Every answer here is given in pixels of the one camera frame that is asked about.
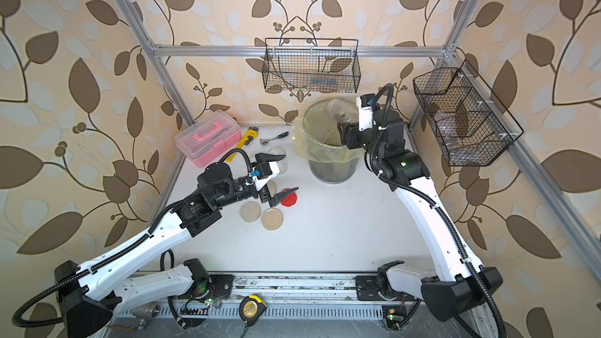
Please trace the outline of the red jar lid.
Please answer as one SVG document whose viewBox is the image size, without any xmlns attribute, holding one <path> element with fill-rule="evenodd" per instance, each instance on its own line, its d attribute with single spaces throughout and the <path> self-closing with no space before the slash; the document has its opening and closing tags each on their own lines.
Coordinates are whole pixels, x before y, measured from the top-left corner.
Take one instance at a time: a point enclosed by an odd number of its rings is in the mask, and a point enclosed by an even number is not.
<svg viewBox="0 0 601 338">
<path fill-rule="evenodd" d="M 297 194 L 296 192 L 292 192 L 289 196 L 287 196 L 283 202 L 281 203 L 284 207 L 292 207 L 297 203 Z"/>
</svg>

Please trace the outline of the tan short jar lid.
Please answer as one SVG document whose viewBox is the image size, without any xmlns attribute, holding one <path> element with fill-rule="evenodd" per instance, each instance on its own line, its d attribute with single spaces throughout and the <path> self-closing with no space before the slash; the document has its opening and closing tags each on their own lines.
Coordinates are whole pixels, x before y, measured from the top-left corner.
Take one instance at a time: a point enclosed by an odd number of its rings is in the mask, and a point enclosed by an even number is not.
<svg viewBox="0 0 601 338">
<path fill-rule="evenodd" d="M 283 213 L 276 208 L 267 209 L 261 216 L 263 227 L 269 231 L 275 231 L 283 224 Z"/>
</svg>

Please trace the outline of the cream tall jar lid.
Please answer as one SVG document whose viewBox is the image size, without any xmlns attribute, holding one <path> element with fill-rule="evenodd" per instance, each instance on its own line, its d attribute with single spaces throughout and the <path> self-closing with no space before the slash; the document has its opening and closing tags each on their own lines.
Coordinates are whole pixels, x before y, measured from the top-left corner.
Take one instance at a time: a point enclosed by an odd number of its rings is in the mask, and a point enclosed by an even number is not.
<svg viewBox="0 0 601 338">
<path fill-rule="evenodd" d="M 239 211 L 240 217 L 247 223 L 256 222 L 261 217 L 261 205 L 256 202 L 245 203 Z"/>
</svg>

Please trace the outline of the beige lid tall jar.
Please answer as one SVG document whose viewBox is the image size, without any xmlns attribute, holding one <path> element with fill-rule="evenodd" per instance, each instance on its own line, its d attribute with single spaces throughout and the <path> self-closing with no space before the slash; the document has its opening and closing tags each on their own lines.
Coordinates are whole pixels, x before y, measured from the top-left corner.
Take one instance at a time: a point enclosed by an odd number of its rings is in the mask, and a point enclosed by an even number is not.
<svg viewBox="0 0 601 338">
<path fill-rule="evenodd" d="M 286 150 L 281 146 L 272 146 L 268 149 L 268 153 L 276 156 L 283 156 L 283 159 L 277 161 L 280 175 L 284 174 L 288 170 L 288 162 L 286 158 Z"/>
</svg>

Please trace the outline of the red lid tea jar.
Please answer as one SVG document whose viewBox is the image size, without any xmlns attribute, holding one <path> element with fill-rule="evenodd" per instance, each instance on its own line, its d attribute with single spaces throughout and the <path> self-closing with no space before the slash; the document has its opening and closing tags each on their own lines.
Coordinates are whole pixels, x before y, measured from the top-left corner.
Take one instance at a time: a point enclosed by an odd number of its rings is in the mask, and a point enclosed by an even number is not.
<svg viewBox="0 0 601 338">
<path fill-rule="evenodd" d="M 336 123 L 358 123 L 358 108 L 352 101 L 330 100 L 327 104 L 327 113 Z"/>
</svg>

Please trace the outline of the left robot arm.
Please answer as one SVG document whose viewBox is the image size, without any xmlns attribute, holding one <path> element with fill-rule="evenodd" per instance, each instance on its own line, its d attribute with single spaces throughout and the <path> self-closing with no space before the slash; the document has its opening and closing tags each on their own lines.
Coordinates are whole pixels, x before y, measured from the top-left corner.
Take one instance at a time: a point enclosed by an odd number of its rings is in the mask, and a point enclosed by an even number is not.
<svg viewBox="0 0 601 338">
<path fill-rule="evenodd" d="M 90 337 L 114 314 L 161 299 L 191 293 L 206 272 L 197 259 L 154 273 L 134 274 L 160 254 L 199 235 L 222 217 L 222 209 L 247 199 L 277 207 L 296 190 L 271 194 L 267 184 L 280 173 L 283 154 L 231 149 L 206 166 L 197 188 L 167 205 L 150 226 L 122 245 L 82 264 L 67 261 L 55 271 L 55 285 L 20 306 L 12 323 L 20 328 L 64 324 L 69 337 Z"/>
</svg>

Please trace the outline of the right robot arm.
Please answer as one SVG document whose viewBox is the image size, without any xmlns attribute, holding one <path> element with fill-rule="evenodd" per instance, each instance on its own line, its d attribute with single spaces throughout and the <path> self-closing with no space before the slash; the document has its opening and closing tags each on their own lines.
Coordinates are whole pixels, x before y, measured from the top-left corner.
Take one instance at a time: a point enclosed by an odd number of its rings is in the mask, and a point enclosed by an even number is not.
<svg viewBox="0 0 601 338">
<path fill-rule="evenodd" d="M 415 297 L 437 320 L 455 319 L 472 337 L 478 334 L 461 315 L 488 305 L 498 336 L 505 337 L 505 323 L 492 297 L 502 276 L 496 268 L 485 267 L 470 249 L 444 208 L 427 166 L 405 147 L 405 123 L 392 115 L 395 91 L 387 84 L 376 94 L 360 96 L 358 122 L 337 125 L 342 145 L 363 150 L 366 167 L 408 209 L 434 262 L 433 275 L 402 261 L 385 265 L 380 269 L 383 290 Z"/>
</svg>

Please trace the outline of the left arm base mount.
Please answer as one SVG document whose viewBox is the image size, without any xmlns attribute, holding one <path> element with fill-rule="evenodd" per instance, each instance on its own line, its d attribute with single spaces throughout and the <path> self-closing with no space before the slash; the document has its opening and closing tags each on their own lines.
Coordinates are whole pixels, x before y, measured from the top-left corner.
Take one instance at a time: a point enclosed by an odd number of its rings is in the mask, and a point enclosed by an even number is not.
<svg viewBox="0 0 601 338">
<path fill-rule="evenodd" d="M 232 274 L 210 274 L 202 281 L 195 281 L 184 294 L 174 296 L 174 298 L 175 300 L 225 298 L 233 291 L 233 281 L 234 275 Z"/>
</svg>

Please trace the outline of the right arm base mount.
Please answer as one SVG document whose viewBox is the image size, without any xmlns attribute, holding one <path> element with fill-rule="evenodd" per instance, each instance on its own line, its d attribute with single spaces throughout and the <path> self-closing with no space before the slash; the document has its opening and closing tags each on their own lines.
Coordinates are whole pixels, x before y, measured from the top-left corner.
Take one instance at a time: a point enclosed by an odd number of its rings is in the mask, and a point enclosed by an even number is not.
<svg viewBox="0 0 601 338">
<path fill-rule="evenodd" d="M 357 275 L 355 289 L 359 301 L 390 301 L 400 304 L 404 301 L 417 301 L 411 294 L 395 291 L 388 282 L 386 271 L 403 261 L 392 261 L 377 269 L 375 275 Z"/>
</svg>

